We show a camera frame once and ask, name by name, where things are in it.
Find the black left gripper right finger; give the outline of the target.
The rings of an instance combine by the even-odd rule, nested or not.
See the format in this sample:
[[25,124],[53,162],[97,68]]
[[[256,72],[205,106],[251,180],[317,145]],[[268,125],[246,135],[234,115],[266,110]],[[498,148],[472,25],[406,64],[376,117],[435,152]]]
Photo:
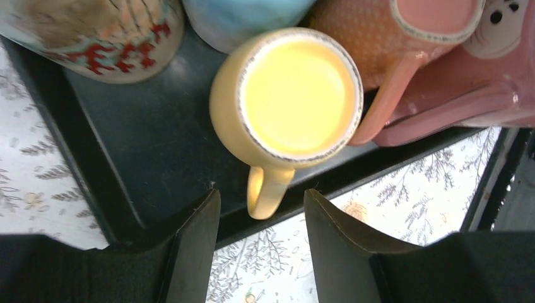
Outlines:
[[304,194],[320,302],[533,302],[533,232],[457,232],[429,246],[391,237]]

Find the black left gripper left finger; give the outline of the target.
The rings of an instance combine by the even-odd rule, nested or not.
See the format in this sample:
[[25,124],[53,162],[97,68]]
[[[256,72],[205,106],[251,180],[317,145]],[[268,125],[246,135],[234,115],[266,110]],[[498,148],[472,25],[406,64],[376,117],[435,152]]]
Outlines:
[[220,221],[213,189],[128,244],[81,250],[1,237],[2,302],[204,302]]

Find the terracotta floral mug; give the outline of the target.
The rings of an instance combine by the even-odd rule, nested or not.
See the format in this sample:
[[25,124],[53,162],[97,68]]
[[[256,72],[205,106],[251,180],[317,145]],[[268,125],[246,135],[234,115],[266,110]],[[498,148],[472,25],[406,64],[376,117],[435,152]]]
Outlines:
[[317,1],[309,27],[339,42],[353,58],[363,89],[378,92],[349,144],[382,130],[414,74],[465,41],[484,1]]

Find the yellow ceramic mug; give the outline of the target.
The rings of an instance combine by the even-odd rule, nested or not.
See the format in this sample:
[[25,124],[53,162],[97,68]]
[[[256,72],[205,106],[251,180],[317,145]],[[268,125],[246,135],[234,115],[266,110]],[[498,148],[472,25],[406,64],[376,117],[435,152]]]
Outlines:
[[209,114],[220,141],[250,167],[247,210],[278,209],[295,172],[336,155],[363,113],[363,85],[347,51],[317,30],[261,34],[234,50],[215,75]]

